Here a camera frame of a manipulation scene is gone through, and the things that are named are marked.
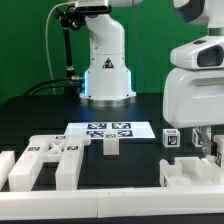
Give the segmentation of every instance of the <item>black cable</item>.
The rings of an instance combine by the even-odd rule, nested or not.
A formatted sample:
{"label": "black cable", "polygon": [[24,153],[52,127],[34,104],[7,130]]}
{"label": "black cable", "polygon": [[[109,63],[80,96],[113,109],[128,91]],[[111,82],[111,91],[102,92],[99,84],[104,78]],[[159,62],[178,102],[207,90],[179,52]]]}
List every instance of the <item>black cable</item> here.
{"label": "black cable", "polygon": [[137,51],[138,51],[138,60],[139,60],[140,68],[142,70],[142,79],[143,79],[143,83],[144,83],[145,92],[148,93],[146,77],[145,77],[145,69],[143,66],[141,47],[140,47],[140,41],[139,41],[139,36],[138,36],[138,30],[137,30],[135,0],[132,0],[132,8],[133,8],[133,27],[134,27],[135,39],[136,39],[136,45],[137,45]]}
{"label": "black cable", "polygon": [[64,88],[66,86],[69,86],[69,85],[61,85],[61,86],[46,86],[46,87],[42,87],[42,88],[39,88],[37,89],[36,91],[34,91],[31,95],[35,95],[36,93],[40,92],[40,91],[43,91],[43,90],[46,90],[46,89],[56,89],[56,88]]}
{"label": "black cable", "polygon": [[81,84],[80,85],[60,85],[60,86],[46,86],[46,87],[42,87],[42,88],[39,88],[37,89],[36,91],[34,91],[31,95],[35,95],[36,93],[40,92],[40,91],[43,91],[43,90],[46,90],[46,89],[54,89],[54,88],[65,88],[65,87],[76,87],[76,88],[81,88]]}
{"label": "black cable", "polygon": [[35,89],[37,89],[41,86],[47,85],[47,84],[52,84],[52,83],[54,84],[54,83],[57,83],[57,82],[64,82],[64,81],[70,81],[70,80],[71,80],[71,78],[61,78],[61,79],[54,79],[54,80],[50,80],[50,81],[41,82],[41,83],[31,87],[30,89],[28,89],[23,95],[27,96],[28,94],[30,94]]}

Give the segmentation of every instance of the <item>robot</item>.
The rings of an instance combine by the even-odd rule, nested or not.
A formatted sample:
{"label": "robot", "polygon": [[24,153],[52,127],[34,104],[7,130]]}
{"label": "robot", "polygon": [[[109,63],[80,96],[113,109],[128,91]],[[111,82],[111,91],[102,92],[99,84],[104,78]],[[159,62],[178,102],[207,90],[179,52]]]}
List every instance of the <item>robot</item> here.
{"label": "robot", "polygon": [[69,27],[73,30],[85,24],[89,29],[90,67],[84,75],[85,89],[80,94],[81,102],[103,107],[117,106],[132,101],[136,96],[131,87],[131,72],[125,65],[124,29],[108,14],[112,7],[128,7],[142,1],[77,0],[66,12],[58,12],[60,21],[65,14],[68,16]]}
{"label": "robot", "polygon": [[186,23],[207,25],[208,35],[171,52],[177,68],[166,80],[164,118],[176,128],[196,127],[211,155],[208,130],[224,124],[224,1],[173,0],[173,7]]}

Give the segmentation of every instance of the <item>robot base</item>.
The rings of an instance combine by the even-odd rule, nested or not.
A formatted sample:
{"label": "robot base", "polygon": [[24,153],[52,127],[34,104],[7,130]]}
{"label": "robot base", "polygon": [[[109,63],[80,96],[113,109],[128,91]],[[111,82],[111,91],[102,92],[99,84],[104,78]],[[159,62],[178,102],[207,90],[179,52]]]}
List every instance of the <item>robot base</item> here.
{"label": "robot base", "polygon": [[134,103],[136,101],[136,93],[133,92],[129,97],[116,100],[96,100],[87,98],[86,95],[80,94],[80,102],[88,106],[94,107],[120,107],[127,104]]}

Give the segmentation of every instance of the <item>cube with marker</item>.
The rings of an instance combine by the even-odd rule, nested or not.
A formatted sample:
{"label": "cube with marker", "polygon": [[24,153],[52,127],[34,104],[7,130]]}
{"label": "cube with marker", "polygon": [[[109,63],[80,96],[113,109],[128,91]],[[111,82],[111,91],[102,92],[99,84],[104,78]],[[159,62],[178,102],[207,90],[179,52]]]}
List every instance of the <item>cube with marker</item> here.
{"label": "cube with marker", "polygon": [[166,148],[180,147],[180,132],[177,129],[163,129],[163,145]]}
{"label": "cube with marker", "polygon": [[[207,133],[207,135],[208,138],[211,140],[211,130],[209,131],[209,133]],[[202,141],[194,128],[192,129],[192,143],[197,148],[202,147]]]}

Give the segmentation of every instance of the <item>white block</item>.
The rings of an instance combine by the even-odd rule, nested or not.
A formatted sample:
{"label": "white block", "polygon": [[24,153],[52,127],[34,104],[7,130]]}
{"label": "white block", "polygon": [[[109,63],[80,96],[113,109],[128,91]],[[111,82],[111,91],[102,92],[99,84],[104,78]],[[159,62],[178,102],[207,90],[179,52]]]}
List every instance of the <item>white block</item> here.
{"label": "white block", "polygon": [[8,179],[8,175],[15,165],[15,156],[12,151],[3,151],[0,154],[0,190]]}
{"label": "white block", "polygon": [[224,135],[215,135],[214,142],[217,143],[217,153],[215,163],[224,172]]}
{"label": "white block", "polygon": [[[211,140],[211,132],[207,133],[208,138]],[[192,129],[192,143],[194,144],[195,147],[202,147],[202,141],[198,136],[198,133],[195,131],[195,129]]]}
{"label": "white block", "polygon": [[103,154],[119,155],[119,138],[116,131],[106,131],[103,138]]}
{"label": "white block", "polygon": [[49,149],[48,138],[33,138],[9,174],[10,191],[31,191],[42,168],[41,155]]}
{"label": "white block", "polygon": [[160,185],[162,187],[183,187],[186,185],[214,185],[217,172],[207,159],[198,157],[177,157],[175,164],[166,160],[160,162]]}
{"label": "white block", "polygon": [[98,217],[136,216],[136,198],[125,190],[110,190],[108,195],[98,196]]}
{"label": "white block", "polygon": [[84,144],[89,143],[83,137],[69,136],[67,138],[66,146],[55,174],[57,190],[77,189],[83,160]]}
{"label": "white block", "polygon": [[97,218],[98,191],[33,191],[1,193],[1,220]]}
{"label": "white block", "polygon": [[177,129],[163,129],[163,144],[166,148],[180,147],[180,132]]}

